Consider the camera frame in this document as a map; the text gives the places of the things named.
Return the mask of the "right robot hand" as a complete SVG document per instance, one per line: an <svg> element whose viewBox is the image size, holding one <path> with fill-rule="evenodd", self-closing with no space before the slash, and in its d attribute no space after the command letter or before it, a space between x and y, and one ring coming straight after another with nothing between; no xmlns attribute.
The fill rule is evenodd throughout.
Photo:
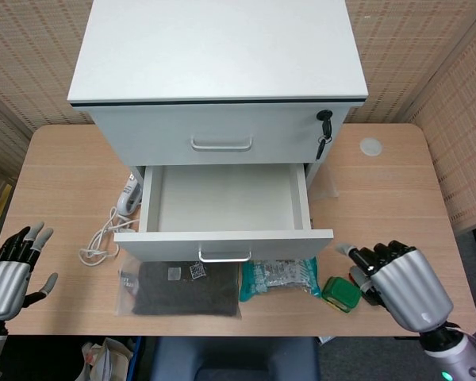
<svg viewBox="0 0 476 381"><path fill-rule="evenodd" d="M336 250L354 262L352 280L403 329L426 333L447 321L453 303L418 248L391 241L372 249L338 244Z"/></svg>

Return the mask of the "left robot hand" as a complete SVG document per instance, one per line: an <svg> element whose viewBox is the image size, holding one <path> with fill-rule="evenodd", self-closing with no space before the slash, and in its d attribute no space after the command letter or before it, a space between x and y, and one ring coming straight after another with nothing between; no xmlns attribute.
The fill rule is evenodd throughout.
<svg viewBox="0 0 476 381"><path fill-rule="evenodd" d="M19 312L46 298L58 279L52 273L38 291L27 292L29 282L44 246L54 230L43 222L26 226L7 238L0 248L0 321L9 321Z"/></svg>

